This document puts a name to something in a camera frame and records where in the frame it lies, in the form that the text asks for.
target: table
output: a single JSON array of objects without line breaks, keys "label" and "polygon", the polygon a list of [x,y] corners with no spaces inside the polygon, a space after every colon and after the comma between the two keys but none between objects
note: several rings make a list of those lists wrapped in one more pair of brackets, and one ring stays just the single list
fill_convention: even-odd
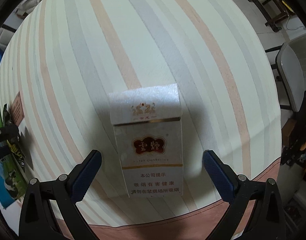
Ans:
[{"label": "table", "polygon": [[[172,83],[183,110],[184,195],[128,198],[108,94]],[[0,65],[0,105],[18,91],[28,177],[56,179],[92,149],[102,153],[78,203],[93,225],[190,218],[218,201],[202,168],[204,150],[250,179],[281,154],[270,64],[232,0],[42,0]]]}]

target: chair leg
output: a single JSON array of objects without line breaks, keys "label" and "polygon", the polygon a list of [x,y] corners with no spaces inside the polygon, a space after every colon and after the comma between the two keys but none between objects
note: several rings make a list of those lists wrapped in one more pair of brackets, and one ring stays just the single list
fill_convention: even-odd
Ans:
[{"label": "chair leg", "polygon": [[280,108],[293,111],[292,106],[280,105]]},{"label": "chair leg", "polygon": [[266,49],[265,52],[271,52],[271,51],[275,51],[275,50],[280,50],[282,48],[282,45],[280,46],[277,46],[277,47],[273,47],[273,48],[270,48],[270,49]]}]

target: tiled floor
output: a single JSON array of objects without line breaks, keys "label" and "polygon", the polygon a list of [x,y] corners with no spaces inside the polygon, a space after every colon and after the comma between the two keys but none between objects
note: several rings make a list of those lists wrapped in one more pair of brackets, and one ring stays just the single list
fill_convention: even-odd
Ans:
[{"label": "tiled floor", "polygon": [[[240,8],[240,10],[244,13],[246,18],[251,23],[253,29],[257,33],[257,36],[259,37],[262,46],[264,49],[269,49],[275,46],[282,45],[285,40],[288,40],[288,34],[283,25],[282,30],[275,33],[272,31],[271,27],[265,26],[266,19],[260,12],[260,10],[256,7],[256,5],[252,2],[249,2],[248,0],[233,0],[233,2],[236,3],[236,5]],[[277,52],[269,52],[267,53],[269,62],[271,64],[275,63],[275,56]],[[277,93],[279,97],[279,102],[282,105],[288,104],[287,96],[283,87],[283,84],[281,82],[276,82],[277,85]],[[292,115],[292,111],[288,110],[281,110],[281,126],[286,123],[287,119],[290,118]]]}]

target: gold stripe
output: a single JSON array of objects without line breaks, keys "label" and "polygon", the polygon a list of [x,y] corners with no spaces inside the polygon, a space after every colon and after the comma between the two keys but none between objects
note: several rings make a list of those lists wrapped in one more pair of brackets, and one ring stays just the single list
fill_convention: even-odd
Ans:
[{"label": "gold stripe", "polygon": [[141,166],[122,167],[122,170],[139,169],[139,168],[154,168],[154,167],[182,167],[183,164],[148,164]]},{"label": "gold stripe", "polygon": [[218,45],[216,39],[210,32],[209,28],[202,20],[200,15],[195,11],[193,6],[187,0],[175,0],[176,3],[181,7],[183,12],[191,20],[199,34],[201,35],[204,43],[210,50],[214,61],[221,73],[226,90],[229,94],[229,98],[232,104],[233,112],[235,115],[237,129],[240,134],[241,146],[242,146],[242,164],[243,174],[248,178],[251,176],[251,146],[250,146],[250,134],[247,128],[245,113],[243,109],[242,100],[237,89],[233,74],[229,67],[226,58]]},{"label": "gold stripe", "polygon": [[22,102],[22,107],[23,107],[23,112],[24,112],[24,116],[25,116],[25,122],[26,122],[26,126],[28,128],[29,134],[32,136],[32,144],[36,147],[37,153],[41,158],[41,161],[45,167],[45,169],[48,171],[51,179],[56,179],[57,176],[54,174],[53,170],[51,169],[49,163],[47,162],[38,142],[37,139],[34,136],[34,131],[32,129],[32,126],[30,124],[30,120],[28,118],[28,112],[26,110],[26,106],[25,106],[25,101],[24,98],[25,96],[27,96],[26,94],[23,94],[23,88],[22,88],[22,80],[21,80],[21,67],[20,67],[20,53],[21,53],[21,38],[22,38],[22,30],[23,30],[23,24],[21,24],[20,30],[19,30],[19,36],[18,36],[18,40],[17,40],[17,47],[16,47],[16,53],[17,53],[17,57],[16,57],[16,62],[17,62],[17,82],[18,82],[18,87],[19,87],[19,92],[21,95],[21,102]]},{"label": "gold stripe", "polygon": [[101,0],[90,0],[90,3],[127,88],[140,88],[141,83]]},{"label": "gold stripe", "polygon": [[59,103],[56,99],[49,69],[46,63],[46,49],[45,49],[45,7],[46,7],[46,1],[43,0],[41,2],[41,13],[40,13],[40,19],[39,19],[39,28],[38,32],[35,33],[35,35],[38,34],[38,52],[40,55],[40,70],[41,75],[44,83],[44,89],[47,97],[47,101],[50,104],[51,112],[54,116],[56,125],[58,129],[60,130],[61,136],[63,137],[63,140],[71,153],[73,159],[77,163],[81,163],[83,161],[83,157],[78,150],[74,140],[72,139],[72,136],[69,132],[68,127],[66,126],[66,123],[64,121],[62,112],[59,107]]},{"label": "gold stripe", "polygon": [[142,121],[142,122],[121,123],[121,124],[115,124],[114,126],[133,125],[133,124],[142,124],[142,123],[154,123],[154,122],[175,122],[175,121],[179,121],[179,120],[181,120],[181,117],[155,119],[155,120]]},{"label": "gold stripe", "polygon": [[31,106],[32,106],[32,109],[33,109],[33,113],[34,113],[34,116],[35,116],[35,119],[36,119],[36,122],[37,122],[37,126],[38,126],[38,128],[41,132],[43,141],[44,141],[53,161],[55,162],[56,166],[58,167],[59,171],[61,173],[65,173],[65,170],[64,170],[63,166],[61,165],[59,159],[57,158],[57,156],[56,156],[56,154],[55,154],[55,152],[52,148],[52,145],[51,145],[49,139],[47,138],[46,132],[44,130],[44,127],[43,127],[43,124],[42,124],[42,121],[41,121],[41,118],[40,118],[40,115],[38,113],[37,106],[36,106],[36,103],[35,103],[35,100],[34,100],[33,86],[32,86],[31,73],[30,73],[30,65],[29,65],[29,49],[30,49],[29,48],[29,37],[30,37],[30,33],[31,33],[30,28],[31,28],[32,18],[33,17],[30,17],[30,19],[29,19],[28,28],[27,28],[27,32],[26,32],[26,40],[25,40],[26,81],[27,81],[27,84],[28,84],[29,99],[31,101]]}]

